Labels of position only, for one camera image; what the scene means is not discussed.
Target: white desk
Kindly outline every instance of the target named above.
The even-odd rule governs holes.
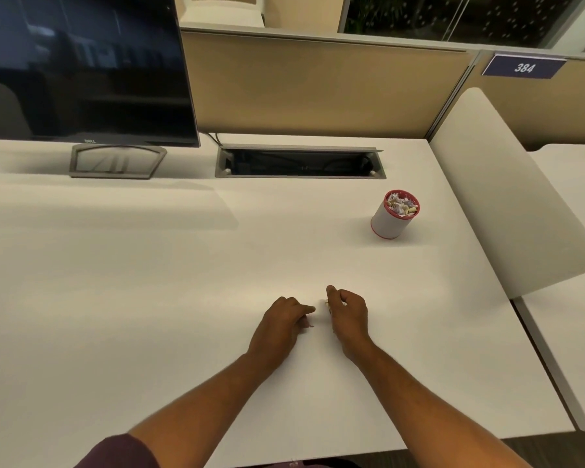
[[[280,295],[319,306],[315,328],[209,466],[403,448],[331,331],[329,283],[366,297],[376,342],[497,436],[573,429],[426,141],[223,139],[377,147],[388,180],[215,179],[205,136],[171,149],[162,178],[72,180],[13,173],[66,171],[66,145],[0,142],[0,468],[74,465],[233,361]],[[395,241],[369,226],[390,188],[422,205]]]
[[[585,225],[585,145],[532,153]],[[585,274],[524,296],[520,313],[578,426],[585,430]]]

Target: maroon sleeve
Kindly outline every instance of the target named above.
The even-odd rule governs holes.
[[[160,468],[148,447],[132,435],[109,437],[98,443],[76,468]]]

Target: pen holder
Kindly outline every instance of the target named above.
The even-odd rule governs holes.
[[[411,215],[401,216],[388,204],[388,199],[392,194],[397,194],[399,198],[410,200],[416,207],[416,211]],[[384,197],[383,202],[377,209],[374,217],[370,222],[370,227],[377,236],[386,240],[393,240],[398,237],[406,226],[412,221],[412,219],[421,212],[421,204],[418,199],[406,192],[405,190],[390,190]]]

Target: hand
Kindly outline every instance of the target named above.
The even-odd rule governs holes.
[[[361,351],[373,345],[369,336],[368,309],[359,295],[328,286],[329,313],[343,352],[354,363]]]
[[[294,297],[280,297],[262,317],[247,354],[264,362],[267,370],[275,371],[290,354],[297,335],[312,326],[307,314],[315,310],[315,307],[299,304]]]

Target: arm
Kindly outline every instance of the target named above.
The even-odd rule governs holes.
[[[201,468],[247,400],[288,357],[314,307],[279,298],[266,311],[249,350],[234,363],[130,431],[160,468]]]
[[[421,468],[528,468],[503,442],[429,391],[368,334],[364,299],[328,287],[334,332]]]

